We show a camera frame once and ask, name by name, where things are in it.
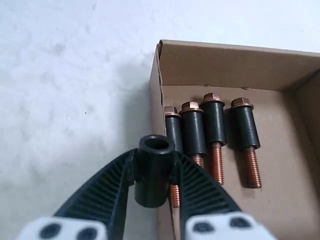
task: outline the cardboard box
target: cardboard box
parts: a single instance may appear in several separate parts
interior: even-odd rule
[[[153,134],[165,135],[163,107],[221,94],[225,108],[247,97],[261,148],[262,189],[241,184],[241,159],[222,149],[224,188],[280,240],[320,239],[320,54],[162,40],[150,77]],[[158,239],[173,239],[169,205],[158,210]]]

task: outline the bolt thread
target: bolt thread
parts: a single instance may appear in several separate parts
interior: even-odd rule
[[[180,208],[180,193],[178,185],[170,185],[171,204],[173,208]]]
[[[224,163],[222,158],[222,144],[214,142],[211,146],[212,150],[212,170],[211,174],[218,184],[223,185],[224,178]]]
[[[201,156],[201,154],[199,154],[199,153],[196,153],[196,154],[193,154],[192,156],[191,156],[191,158],[192,158],[192,160],[196,163],[196,164],[198,164],[200,167],[204,167],[204,161],[203,161],[203,159],[202,159],[202,156]]]
[[[244,155],[249,173],[249,187],[252,189],[260,189],[262,187],[262,183],[256,149],[253,146],[250,146],[244,150]]]

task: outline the white table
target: white table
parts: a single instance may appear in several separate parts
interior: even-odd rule
[[[1,239],[151,132],[160,39],[320,53],[319,13],[318,0],[2,0]],[[157,224],[131,190],[124,239],[155,239]]]

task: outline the hex head bolt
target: hex head bolt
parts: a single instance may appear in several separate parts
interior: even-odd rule
[[[248,170],[249,188],[262,188],[256,149],[260,148],[259,137],[253,115],[254,106],[245,97],[236,98],[231,102],[231,113],[237,131],[237,144],[244,152]]]
[[[173,140],[175,150],[183,153],[181,116],[174,106],[164,107],[166,136]],[[171,204],[173,208],[180,208],[180,193],[178,185],[170,185]]]
[[[224,115],[225,103],[220,95],[208,93],[203,96],[203,110],[206,143],[211,148],[211,175],[220,184],[224,184],[224,164],[222,146],[227,144]]]
[[[203,110],[197,102],[189,101],[182,104],[180,115],[184,153],[203,168],[203,156],[207,154]]]

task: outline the black rubber sleeve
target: black rubber sleeve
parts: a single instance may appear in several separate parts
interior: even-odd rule
[[[240,106],[231,109],[231,116],[236,129],[236,144],[240,150],[250,146],[260,148],[260,141],[252,108]]]
[[[182,119],[183,149],[186,155],[207,154],[202,113],[184,112]]]
[[[177,116],[167,116],[165,118],[166,136],[174,142],[175,150],[183,153],[181,119]]]
[[[174,166],[175,145],[161,135],[141,138],[136,153],[137,178],[134,198],[146,208],[158,208],[167,199],[169,178]]]
[[[227,144],[224,104],[214,101],[205,102],[201,108],[207,144],[212,142]]]

